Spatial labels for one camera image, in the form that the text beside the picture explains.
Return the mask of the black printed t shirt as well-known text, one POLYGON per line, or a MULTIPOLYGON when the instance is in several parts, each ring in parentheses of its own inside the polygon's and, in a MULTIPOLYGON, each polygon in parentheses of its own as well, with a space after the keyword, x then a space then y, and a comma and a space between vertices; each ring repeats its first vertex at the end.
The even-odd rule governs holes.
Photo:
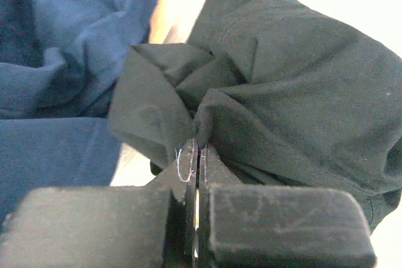
POLYGON ((130 46, 111 131, 161 168, 189 140, 246 183, 401 198, 401 58, 297 0, 206 0, 186 43, 130 46))

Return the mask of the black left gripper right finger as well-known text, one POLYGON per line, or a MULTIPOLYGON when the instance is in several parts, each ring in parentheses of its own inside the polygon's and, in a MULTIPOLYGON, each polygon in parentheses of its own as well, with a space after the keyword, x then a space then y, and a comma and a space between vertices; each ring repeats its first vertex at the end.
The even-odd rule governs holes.
POLYGON ((247 185, 213 147, 199 153, 199 267, 374 267, 364 214, 348 193, 247 185))

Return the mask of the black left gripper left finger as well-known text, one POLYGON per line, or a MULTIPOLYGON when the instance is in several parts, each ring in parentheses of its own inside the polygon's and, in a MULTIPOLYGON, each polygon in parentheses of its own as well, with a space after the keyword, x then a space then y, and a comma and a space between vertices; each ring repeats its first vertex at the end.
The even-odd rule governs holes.
POLYGON ((40 188, 6 220, 2 267, 193 267, 198 147, 145 186, 40 188))

